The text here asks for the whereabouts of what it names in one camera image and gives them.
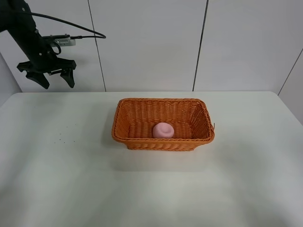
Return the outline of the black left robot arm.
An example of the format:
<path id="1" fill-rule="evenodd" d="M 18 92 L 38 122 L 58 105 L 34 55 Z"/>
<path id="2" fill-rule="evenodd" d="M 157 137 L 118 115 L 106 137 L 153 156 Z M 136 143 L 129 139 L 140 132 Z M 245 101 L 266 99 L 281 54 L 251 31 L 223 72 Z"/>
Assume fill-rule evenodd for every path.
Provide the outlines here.
<path id="1" fill-rule="evenodd" d="M 76 68 L 76 62 L 57 57 L 50 43 L 39 34 L 29 5 L 25 1 L 0 2 L 0 31 L 8 31 L 28 58 L 28 61 L 17 65 L 20 72 L 27 73 L 27 79 L 48 89 L 50 84 L 44 74 L 59 73 L 69 87 L 75 86 L 73 70 Z"/>

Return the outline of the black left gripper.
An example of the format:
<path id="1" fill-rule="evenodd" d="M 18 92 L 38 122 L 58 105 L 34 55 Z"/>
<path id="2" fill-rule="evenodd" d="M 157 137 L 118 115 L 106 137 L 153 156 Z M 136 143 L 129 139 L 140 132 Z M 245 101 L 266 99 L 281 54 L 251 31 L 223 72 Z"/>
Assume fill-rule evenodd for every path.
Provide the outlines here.
<path id="1" fill-rule="evenodd" d="M 31 31 L 25 28 L 12 28 L 10 35 L 29 59 L 29 61 L 17 65 L 19 71 L 28 71 L 27 79 L 34 81 L 44 89 L 48 89 L 50 84 L 43 73 L 62 69 L 60 77 L 65 80 L 70 88 L 74 88 L 73 70 L 76 68 L 74 60 L 57 57 L 52 47 L 36 29 Z"/>

